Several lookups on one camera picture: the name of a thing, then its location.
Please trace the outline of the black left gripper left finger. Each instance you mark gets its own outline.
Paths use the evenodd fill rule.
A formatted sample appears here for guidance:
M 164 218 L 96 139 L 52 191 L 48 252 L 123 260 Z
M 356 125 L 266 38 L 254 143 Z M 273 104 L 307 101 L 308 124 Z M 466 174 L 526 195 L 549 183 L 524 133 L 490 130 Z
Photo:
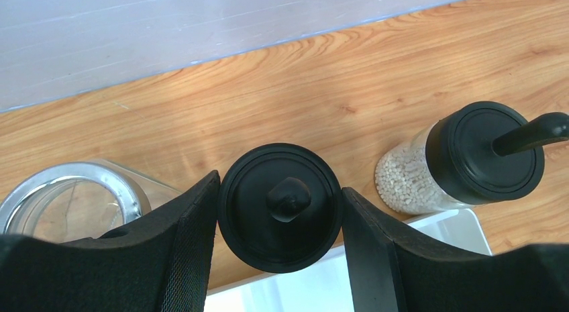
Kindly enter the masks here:
M 2 311 L 202 311 L 220 176 L 100 238 L 1 237 Z

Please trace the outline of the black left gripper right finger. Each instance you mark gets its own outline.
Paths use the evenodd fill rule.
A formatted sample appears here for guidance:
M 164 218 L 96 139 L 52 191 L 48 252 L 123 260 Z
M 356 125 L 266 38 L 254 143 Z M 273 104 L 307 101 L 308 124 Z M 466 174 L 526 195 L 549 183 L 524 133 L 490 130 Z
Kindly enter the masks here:
M 487 256 L 443 243 L 342 190 L 355 311 L 567 311 L 568 246 Z

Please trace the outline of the black-lid shaker jar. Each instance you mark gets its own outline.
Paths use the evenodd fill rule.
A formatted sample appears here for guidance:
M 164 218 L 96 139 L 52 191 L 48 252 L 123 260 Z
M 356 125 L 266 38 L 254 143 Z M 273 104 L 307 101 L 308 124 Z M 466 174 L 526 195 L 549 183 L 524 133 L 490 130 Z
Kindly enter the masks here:
M 227 171 L 217 212 L 221 234 L 240 260 L 268 273 L 296 272 L 321 259 L 338 237 L 341 186 L 313 151 L 265 144 Z
M 525 119 L 493 101 L 471 103 L 378 161 L 380 198 L 399 213 L 422 215 L 514 201 L 536 189 L 544 146 L 568 140 L 568 115 Z

